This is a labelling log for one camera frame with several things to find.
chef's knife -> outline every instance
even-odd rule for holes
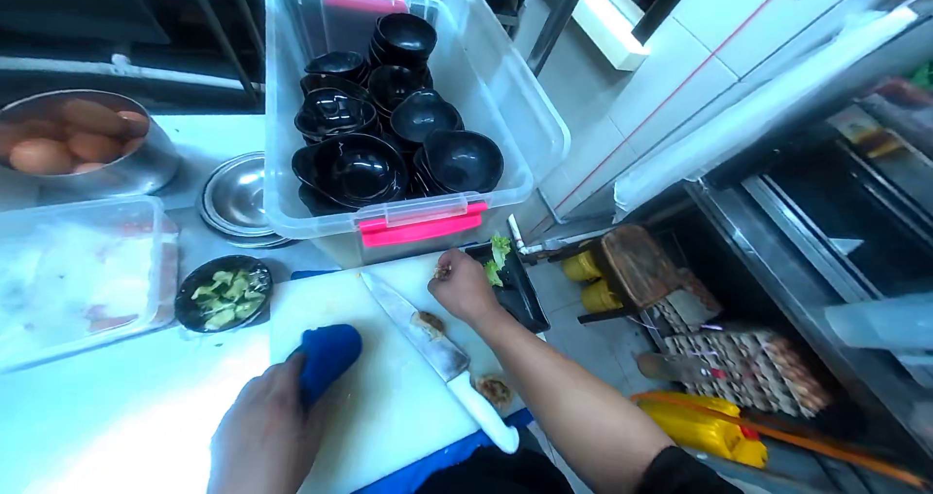
[[[466,410],[480,424],[489,439],[503,452],[512,454],[519,447],[519,433],[507,427],[496,408],[473,389],[469,381],[469,357],[443,333],[428,332],[412,322],[418,309],[398,295],[391,286],[371,273],[361,273],[369,292],[385,310],[405,337],[412,342],[421,355],[431,363],[434,370],[447,383],[447,388],[460,400]]]

blue strip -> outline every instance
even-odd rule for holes
[[[525,427],[534,420],[527,408],[522,408],[504,419],[507,426],[515,428]],[[360,488],[356,494],[412,494],[425,483],[429,476],[441,469],[461,463],[472,456],[477,448],[492,444],[493,440],[489,439],[485,432],[477,430],[464,439],[441,448],[434,454]]]

clear plastic container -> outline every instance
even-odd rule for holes
[[[0,213],[0,371],[171,322],[177,238],[157,197]]]
[[[432,240],[433,250],[488,239],[478,229],[490,218],[483,212],[527,199],[536,181],[551,172],[570,146],[566,125],[484,0],[411,0],[409,11],[437,30],[437,46],[428,61],[435,89],[457,107],[466,129],[496,142],[505,158],[503,176],[489,193],[313,216],[298,198],[299,183],[291,170],[292,155],[304,146],[293,123],[302,101],[298,81],[304,67],[328,51],[366,54],[376,19],[405,9],[403,0],[266,0],[266,214],[283,237],[346,235],[335,241],[346,258],[338,260],[344,266],[425,250],[425,245],[385,249],[426,239]],[[373,226],[382,232],[381,239],[372,240]]]

stainless steel pot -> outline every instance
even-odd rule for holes
[[[169,136],[146,111],[129,97],[96,90],[61,90],[33,95],[0,109],[0,122],[53,118],[71,98],[94,101],[115,111],[132,110],[149,118],[149,132],[134,152],[89,172],[59,176],[31,175],[0,162],[0,175],[32,179],[44,189],[66,192],[69,198],[95,199],[118,195],[142,195],[168,184],[178,171],[180,158]]]

blue cloth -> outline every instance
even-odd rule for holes
[[[298,376],[301,402],[305,408],[310,408],[359,358],[363,338],[350,325],[330,325],[304,331],[297,350],[305,355]]]
[[[515,428],[525,427],[533,420],[527,408],[522,408],[505,418],[506,425]],[[428,476],[441,469],[457,465],[472,456],[477,448],[492,444],[493,440],[489,439],[485,432],[477,430],[460,441],[448,444],[434,454],[360,488],[355,494],[412,494],[425,483]]]

